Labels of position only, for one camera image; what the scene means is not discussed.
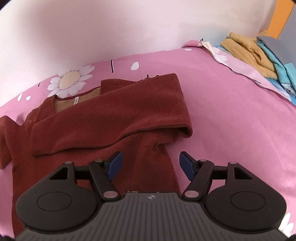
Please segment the dark red knit sweater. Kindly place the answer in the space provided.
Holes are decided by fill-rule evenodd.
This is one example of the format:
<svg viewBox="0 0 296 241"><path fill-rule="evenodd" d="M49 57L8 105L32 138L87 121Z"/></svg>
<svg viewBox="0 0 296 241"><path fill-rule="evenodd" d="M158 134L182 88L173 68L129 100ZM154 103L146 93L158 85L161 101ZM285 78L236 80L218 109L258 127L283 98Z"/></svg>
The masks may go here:
<svg viewBox="0 0 296 241"><path fill-rule="evenodd" d="M13 166L13 201L64 162L85 166L117 151L120 193L179 192L166 144L193 130L176 74L102 80L78 97L48 97L21 125L1 117L1 168Z"/></svg>

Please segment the pink floral bed sheet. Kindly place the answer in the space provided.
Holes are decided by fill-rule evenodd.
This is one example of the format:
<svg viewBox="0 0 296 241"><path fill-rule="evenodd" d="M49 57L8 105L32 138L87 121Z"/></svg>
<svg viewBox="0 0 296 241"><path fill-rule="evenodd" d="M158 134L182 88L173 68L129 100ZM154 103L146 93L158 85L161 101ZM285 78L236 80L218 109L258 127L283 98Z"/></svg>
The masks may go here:
<svg viewBox="0 0 296 241"><path fill-rule="evenodd" d="M287 202L280 230L295 233L295 106L216 62L197 41L181 49L132 55L86 65L83 92L104 79L138 81L175 73L191 116L193 135L167 146L181 189L189 183L179 168L188 152L216 165L238 162Z"/></svg>

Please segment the light pink floral blanket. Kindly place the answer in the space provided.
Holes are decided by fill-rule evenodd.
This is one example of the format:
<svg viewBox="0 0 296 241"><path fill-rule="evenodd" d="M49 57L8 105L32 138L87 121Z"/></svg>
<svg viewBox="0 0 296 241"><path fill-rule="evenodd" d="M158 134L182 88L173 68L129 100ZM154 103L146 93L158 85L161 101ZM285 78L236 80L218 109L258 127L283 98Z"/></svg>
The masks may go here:
<svg viewBox="0 0 296 241"><path fill-rule="evenodd" d="M288 94L276 80L263 77L255 68L226 53L220 47L216 48L212 46L209 41L204 42L203 39L201 39L198 43L198 47L204 47L216 62L228 67L235 74L247 77L259 87L276 92L295 105L295 97Z"/></svg>

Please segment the light blue folded garment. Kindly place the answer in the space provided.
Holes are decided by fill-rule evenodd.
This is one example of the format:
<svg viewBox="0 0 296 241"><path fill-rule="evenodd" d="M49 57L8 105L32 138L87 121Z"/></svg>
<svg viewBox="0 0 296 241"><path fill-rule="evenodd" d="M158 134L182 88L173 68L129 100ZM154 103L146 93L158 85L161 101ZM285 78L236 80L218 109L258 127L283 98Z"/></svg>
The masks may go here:
<svg viewBox="0 0 296 241"><path fill-rule="evenodd" d="M257 40L257 44L274 64L278 82L288 92L288 94L295 97L295 66L293 64L282 65L276 56L274 56L274 54L266 46L264 46L262 42Z"/></svg>

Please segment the mustard yellow folded garment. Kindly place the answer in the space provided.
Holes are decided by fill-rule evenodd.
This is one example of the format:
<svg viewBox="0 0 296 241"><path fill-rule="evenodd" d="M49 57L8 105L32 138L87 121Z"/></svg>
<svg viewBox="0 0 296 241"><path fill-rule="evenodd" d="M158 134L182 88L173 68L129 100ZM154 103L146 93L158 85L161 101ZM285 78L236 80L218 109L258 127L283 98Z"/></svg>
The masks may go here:
<svg viewBox="0 0 296 241"><path fill-rule="evenodd" d="M220 45L233 57L254 67L263 77L278 79L274 64L258 46L256 38L231 32Z"/></svg>

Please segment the grey folded garment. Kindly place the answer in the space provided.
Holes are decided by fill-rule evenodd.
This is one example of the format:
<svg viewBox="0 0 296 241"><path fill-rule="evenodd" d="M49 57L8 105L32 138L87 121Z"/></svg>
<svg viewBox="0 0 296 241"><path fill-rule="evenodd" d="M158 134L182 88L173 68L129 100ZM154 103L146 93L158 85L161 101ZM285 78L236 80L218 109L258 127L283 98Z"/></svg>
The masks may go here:
<svg viewBox="0 0 296 241"><path fill-rule="evenodd" d="M286 47L279 40L269 36L257 36L257 40L262 42L282 65L293 64L295 66L295 58L292 56L290 48Z"/></svg>

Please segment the orange wall trim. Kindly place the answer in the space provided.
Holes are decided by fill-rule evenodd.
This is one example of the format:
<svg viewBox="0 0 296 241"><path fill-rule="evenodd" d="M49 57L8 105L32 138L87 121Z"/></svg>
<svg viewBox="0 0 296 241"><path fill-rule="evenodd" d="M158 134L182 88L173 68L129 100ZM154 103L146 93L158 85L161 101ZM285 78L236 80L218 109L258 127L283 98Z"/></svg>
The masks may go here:
<svg viewBox="0 0 296 241"><path fill-rule="evenodd" d="M271 37L277 39L283 31L295 3L291 0L278 0L273 13L273 17L267 29Z"/></svg>

